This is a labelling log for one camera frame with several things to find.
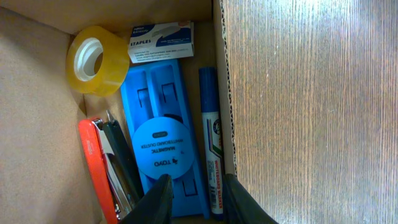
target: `staples box label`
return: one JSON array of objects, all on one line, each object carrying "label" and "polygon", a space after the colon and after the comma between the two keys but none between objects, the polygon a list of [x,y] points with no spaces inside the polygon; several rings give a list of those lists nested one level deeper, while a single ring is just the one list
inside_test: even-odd
[{"label": "staples box label", "polygon": [[129,55],[133,63],[193,56],[193,22],[134,27]]}]

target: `marker label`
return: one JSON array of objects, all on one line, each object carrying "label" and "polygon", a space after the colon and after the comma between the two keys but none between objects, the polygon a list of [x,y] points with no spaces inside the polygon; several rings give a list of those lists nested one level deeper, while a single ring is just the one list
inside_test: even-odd
[{"label": "marker label", "polygon": [[221,143],[221,125],[218,112],[202,113],[205,131],[205,152],[211,211],[223,214],[223,183],[221,163],[223,148]]}]

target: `blue marker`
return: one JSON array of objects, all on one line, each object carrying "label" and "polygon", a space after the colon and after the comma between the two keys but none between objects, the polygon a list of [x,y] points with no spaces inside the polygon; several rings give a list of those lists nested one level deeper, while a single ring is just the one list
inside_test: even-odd
[{"label": "blue marker", "polygon": [[216,69],[213,67],[200,68],[199,79],[211,212],[217,220],[222,220],[222,162],[224,153],[221,142],[220,103]]}]

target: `clear adhesive tape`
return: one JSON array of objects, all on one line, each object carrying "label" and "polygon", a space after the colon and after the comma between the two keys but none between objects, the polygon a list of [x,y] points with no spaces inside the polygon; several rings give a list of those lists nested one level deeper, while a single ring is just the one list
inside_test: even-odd
[{"label": "clear adhesive tape", "polygon": [[[102,62],[95,73],[101,54]],[[122,85],[129,64],[127,43],[102,27],[91,26],[82,30],[69,48],[68,82],[80,93],[108,96]]]}]

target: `wooden panel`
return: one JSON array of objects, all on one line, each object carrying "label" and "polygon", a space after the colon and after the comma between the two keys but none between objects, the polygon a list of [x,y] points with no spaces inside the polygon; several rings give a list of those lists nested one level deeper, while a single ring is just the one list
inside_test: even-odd
[{"label": "wooden panel", "polygon": [[279,223],[398,223],[398,3],[223,3],[239,181]]}]

